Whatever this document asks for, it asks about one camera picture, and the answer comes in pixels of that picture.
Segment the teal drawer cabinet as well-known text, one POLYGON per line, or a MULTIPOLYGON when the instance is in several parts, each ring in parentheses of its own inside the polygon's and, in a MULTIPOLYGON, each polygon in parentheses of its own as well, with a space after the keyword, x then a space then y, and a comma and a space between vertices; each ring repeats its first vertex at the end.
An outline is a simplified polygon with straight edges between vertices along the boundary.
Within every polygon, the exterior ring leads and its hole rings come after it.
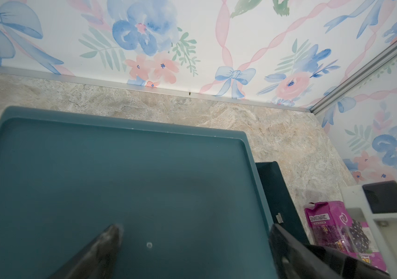
POLYGON ((116 279, 277 278, 245 133, 6 108, 0 279, 47 279, 111 224, 116 279))

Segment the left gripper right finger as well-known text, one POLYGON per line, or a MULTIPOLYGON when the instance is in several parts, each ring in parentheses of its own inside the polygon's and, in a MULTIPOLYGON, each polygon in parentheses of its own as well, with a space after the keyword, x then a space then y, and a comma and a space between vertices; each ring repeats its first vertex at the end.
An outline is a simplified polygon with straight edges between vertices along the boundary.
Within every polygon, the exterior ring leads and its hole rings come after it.
POLYGON ((304 245, 282 226, 274 224, 269 246, 280 279, 389 279, 377 267, 338 250, 304 245))

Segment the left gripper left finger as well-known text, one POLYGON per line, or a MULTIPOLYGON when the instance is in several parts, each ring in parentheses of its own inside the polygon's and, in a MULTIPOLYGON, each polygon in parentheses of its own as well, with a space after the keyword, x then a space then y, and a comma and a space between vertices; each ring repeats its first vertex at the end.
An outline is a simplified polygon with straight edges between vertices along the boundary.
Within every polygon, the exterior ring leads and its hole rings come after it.
POLYGON ((111 224, 53 273, 51 279, 110 279, 123 240, 123 227, 111 224))

